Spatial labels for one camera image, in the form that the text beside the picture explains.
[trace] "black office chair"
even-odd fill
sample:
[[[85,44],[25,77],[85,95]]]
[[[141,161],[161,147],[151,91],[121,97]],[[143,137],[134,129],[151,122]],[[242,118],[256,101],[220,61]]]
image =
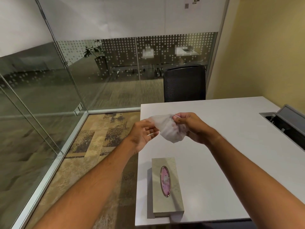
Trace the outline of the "black office chair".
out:
[[[206,71],[203,65],[167,69],[163,80],[164,102],[206,99]]]

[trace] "white tissue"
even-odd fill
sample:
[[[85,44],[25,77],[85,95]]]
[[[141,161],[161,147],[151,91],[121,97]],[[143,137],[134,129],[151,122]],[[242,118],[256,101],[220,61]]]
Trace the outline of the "white tissue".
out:
[[[174,114],[155,115],[151,116],[149,119],[155,123],[155,126],[159,129],[162,137],[172,143],[176,143],[183,140],[188,129],[186,125],[177,125],[173,120],[173,116]]]

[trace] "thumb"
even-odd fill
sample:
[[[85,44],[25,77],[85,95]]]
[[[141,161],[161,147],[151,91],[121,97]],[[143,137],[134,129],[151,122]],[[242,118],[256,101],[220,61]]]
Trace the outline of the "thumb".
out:
[[[177,116],[173,116],[173,120],[175,121],[176,124],[179,124],[179,125],[184,125],[186,123],[186,118],[180,118]]]

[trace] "mesh chair back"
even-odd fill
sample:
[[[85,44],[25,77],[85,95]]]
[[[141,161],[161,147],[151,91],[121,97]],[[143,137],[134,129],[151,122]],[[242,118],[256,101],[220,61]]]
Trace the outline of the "mesh chair back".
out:
[[[181,66],[164,72],[164,102],[206,99],[205,67]]]

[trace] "hand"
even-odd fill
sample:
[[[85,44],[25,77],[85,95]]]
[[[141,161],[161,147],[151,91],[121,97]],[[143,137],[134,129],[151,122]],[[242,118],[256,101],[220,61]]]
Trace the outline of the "hand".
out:
[[[147,142],[155,138],[158,133],[159,130],[155,127],[155,123],[145,119],[134,123],[132,130],[126,139],[134,143],[134,153],[138,153],[144,148]]]
[[[208,145],[220,135],[214,128],[204,123],[195,113],[193,112],[180,112],[173,116],[173,120],[176,124],[186,125],[189,128],[187,136],[193,141]]]

